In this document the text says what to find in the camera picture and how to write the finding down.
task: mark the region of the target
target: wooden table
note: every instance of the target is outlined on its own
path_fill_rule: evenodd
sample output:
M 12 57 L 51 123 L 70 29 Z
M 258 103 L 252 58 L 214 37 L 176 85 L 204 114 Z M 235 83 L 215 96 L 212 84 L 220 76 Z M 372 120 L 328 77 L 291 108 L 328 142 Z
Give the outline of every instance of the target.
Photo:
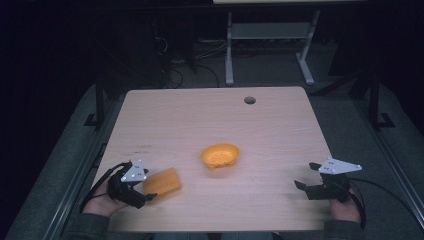
M 233 167 L 202 163 L 216 143 L 238 146 Z M 174 167 L 179 175 L 180 191 L 119 211 L 114 231 L 315 230 L 328 202 L 309 201 L 293 181 L 320 184 L 308 163 L 329 156 L 300 87 L 140 90 L 126 96 L 95 181 L 130 159 L 143 159 L 150 174 Z

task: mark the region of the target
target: sleeve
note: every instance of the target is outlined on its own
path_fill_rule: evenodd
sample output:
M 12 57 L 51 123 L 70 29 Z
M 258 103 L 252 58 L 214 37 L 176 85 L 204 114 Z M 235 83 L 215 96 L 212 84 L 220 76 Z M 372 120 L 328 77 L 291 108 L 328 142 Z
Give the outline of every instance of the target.
M 361 240 L 361 226 L 350 221 L 328 221 L 324 224 L 324 240 Z
M 61 239 L 104 240 L 107 236 L 108 227 L 108 217 L 83 213 L 73 220 L 71 226 L 63 233 Z

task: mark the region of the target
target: hole in table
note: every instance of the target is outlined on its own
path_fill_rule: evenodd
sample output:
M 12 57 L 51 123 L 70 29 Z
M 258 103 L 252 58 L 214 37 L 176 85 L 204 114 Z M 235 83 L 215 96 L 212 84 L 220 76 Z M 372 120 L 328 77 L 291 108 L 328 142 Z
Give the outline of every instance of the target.
M 246 104 L 252 105 L 252 104 L 255 104 L 255 102 L 256 102 L 256 98 L 251 97 L 251 96 L 249 96 L 249 97 L 245 97 L 245 98 L 244 98 L 244 102 L 245 102 Z

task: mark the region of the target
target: orange sponge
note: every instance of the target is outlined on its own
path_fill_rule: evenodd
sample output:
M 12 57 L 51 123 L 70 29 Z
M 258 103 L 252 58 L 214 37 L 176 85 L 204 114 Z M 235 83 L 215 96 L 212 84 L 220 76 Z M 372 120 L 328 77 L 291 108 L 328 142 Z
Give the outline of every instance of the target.
M 156 198 L 158 198 L 180 190 L 181 183 L 175 169 L 169 168 L 149 176 L 143 182 L 143 188 L 145 194 L 157 193 L 158 196 Z

